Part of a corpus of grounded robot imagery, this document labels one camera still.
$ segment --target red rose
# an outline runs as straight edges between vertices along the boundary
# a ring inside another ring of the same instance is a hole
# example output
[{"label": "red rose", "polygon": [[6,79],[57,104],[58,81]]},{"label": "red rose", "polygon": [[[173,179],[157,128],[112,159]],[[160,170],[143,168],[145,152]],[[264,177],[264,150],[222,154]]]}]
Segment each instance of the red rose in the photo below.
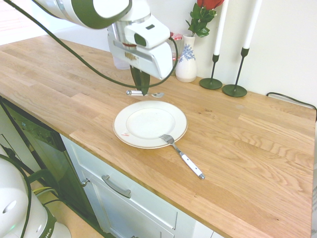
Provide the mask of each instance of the red rose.
[{"label": "red rose", "polygon": [[200,7],[206,6],[206,10],[212,10],[220,6],[224,0],[197,0]]}]

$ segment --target white vase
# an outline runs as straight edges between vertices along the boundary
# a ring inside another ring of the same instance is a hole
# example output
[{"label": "white vase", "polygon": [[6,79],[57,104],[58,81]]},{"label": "white vase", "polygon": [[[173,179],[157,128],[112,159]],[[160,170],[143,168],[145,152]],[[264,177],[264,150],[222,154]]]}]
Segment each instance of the white vase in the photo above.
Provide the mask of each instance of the white vase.
[{"label": "white vase", "polygon": [[193,82],[197,77],[197,64],[194,55],[195,37],[184,35],[184,50],[176,66],[176,78],[181,82]]}]

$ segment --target fork handle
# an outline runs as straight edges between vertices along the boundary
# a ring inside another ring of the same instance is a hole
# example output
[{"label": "fork handle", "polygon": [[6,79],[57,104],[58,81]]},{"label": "fork handle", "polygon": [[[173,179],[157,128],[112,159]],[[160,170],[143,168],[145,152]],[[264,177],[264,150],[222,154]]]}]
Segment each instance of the fork handle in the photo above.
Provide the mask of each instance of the fork handle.
[{"label": "fork handle", "polygon": [[179,155],[182,157],[183,161],[191,168],[192,171],[200,178],[200,179],[205,179],[205,176],[203,175],[203,172],[201,172],[200,169],[194,164],[193,161],[191,161],[187,155],[184,153],[180,152]]}]

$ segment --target metal handle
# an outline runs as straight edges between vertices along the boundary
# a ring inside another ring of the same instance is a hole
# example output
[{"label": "metal handle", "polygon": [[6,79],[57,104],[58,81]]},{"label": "metal handle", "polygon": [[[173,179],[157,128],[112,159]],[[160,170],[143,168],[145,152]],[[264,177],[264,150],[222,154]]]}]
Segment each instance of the metal handle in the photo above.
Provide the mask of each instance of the metal handle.
[{"label": "metal handle", "polygon": [[187,155],[183,154],[182,152],[179,153],[180,156],[182,157],[183,161],[191,168],[191,170],[200,178],[200,179],[205,179],[205,176],[203,172],[201,172],[200,169],[194,164],[193,161],[191,161]]},{"label": "metal handle", "polygon": [[90,182],[90,180],[89,180],[88,178],[86,178],[86,180],[85,180],[85,181],[82,181],[82,182],[80,183],[80,185],[81,185],[82,187],[85,187],[88,182]]},{"label": "metal handle", "polygon": [[112,183],[109,179],[110,176],[109,175],[103,175],[101,177],[103,179],[103,181],[105,181],[105,183],[111,187],[114,191],[116,191],[117,193],[121,194],[124,197],[127,198],[131,198],[131,190],[123,190],[122,188],[118,187],[117,185],[115,185],[114,183]]}]

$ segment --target dishwasher door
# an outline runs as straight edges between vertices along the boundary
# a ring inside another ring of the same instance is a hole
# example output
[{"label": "dishwasher door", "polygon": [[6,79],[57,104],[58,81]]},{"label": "dishwasher door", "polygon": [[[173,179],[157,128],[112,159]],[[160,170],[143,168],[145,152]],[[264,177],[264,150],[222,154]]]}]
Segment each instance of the dishwasher door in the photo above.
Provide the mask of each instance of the dishwasher door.
[{"label": "dishwasher door", "polygon": [[48,169],[57,180],[62,199],[83,215],[96,219],[60,134],[11,102],[5,99],[2,102],[17,129],[26,137],[27,146],[40,168]]}]

